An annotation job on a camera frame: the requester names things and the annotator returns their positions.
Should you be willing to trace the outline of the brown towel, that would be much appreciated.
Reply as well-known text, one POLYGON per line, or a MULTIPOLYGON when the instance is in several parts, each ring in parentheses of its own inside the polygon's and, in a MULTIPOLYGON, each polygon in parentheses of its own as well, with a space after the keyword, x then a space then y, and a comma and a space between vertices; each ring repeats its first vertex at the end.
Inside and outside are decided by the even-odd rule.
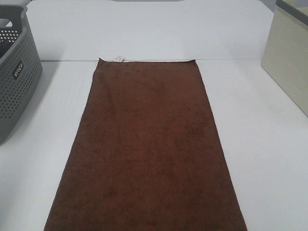
POLYGON ((44 229, 246 230, 196 61, 98 61, 44 229))

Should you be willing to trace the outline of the grey perforated plastic basket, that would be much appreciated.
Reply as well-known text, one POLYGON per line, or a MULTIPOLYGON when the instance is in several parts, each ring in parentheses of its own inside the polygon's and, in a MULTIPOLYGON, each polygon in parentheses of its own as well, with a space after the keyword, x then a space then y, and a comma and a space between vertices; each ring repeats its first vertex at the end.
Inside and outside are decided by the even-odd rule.
POLYGON ((42 65, 22 5, 1 5, 0 142, 4 143, 28 106, 42 75, 42 65))

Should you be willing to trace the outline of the beige storage box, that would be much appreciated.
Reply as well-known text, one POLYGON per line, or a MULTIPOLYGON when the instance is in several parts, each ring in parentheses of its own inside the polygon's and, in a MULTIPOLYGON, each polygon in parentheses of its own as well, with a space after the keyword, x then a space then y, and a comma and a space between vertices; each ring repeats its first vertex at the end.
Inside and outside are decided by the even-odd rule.
POLYGON ((308 113, 308 9, 278 0, 261 66, 308 113))

